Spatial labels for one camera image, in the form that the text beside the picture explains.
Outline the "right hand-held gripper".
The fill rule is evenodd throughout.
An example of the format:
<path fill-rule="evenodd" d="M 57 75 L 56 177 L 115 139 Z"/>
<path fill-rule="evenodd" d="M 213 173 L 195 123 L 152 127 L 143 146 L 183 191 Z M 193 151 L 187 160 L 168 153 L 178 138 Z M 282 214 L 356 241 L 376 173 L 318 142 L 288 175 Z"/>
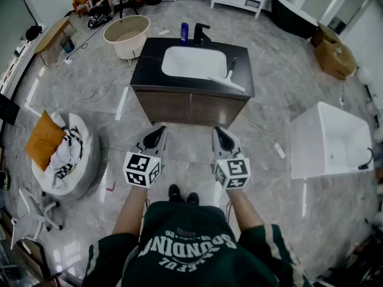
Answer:
<path fill-rule="evenodd" d="M 244 188 L 250 180 L 250 159 L 244 157 L 239 139 L 228 130 L 223 132 L 220 127 L 214 127 L 212 130 L 212 172 L 223 189 Z"/>

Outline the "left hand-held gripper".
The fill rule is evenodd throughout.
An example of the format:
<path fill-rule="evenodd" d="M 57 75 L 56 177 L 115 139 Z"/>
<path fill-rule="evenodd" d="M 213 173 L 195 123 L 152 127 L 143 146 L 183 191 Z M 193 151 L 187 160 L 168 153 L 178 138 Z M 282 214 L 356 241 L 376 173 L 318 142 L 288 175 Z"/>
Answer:
<path fill-rule="evenodd" d="M 137 143 L 126 153 L 123 165 L 125 180 L 137 187 L 150 188 L 163 172 L 162 155 L 166 147 L 167 127 L 147 133 L 143 144 Z"/>

